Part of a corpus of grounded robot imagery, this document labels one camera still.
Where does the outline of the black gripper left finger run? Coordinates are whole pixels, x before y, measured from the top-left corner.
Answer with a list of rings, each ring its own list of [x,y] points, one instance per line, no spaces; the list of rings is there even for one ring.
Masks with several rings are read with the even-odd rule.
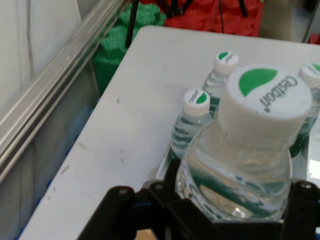
[[[139,230],[151,229],[159,240],[210,240],[214,225],[173,186],[181,161],[170,161],[163,180],[135,192],[112,187],[85,225],[80,240],[133,240]]]

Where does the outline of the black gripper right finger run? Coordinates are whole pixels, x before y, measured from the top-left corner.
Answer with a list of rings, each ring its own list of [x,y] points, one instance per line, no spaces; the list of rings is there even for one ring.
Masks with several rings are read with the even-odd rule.
[[[320,226],[320,189],[312,182],[292,184],[281,227],[281,240],[315,240]]]

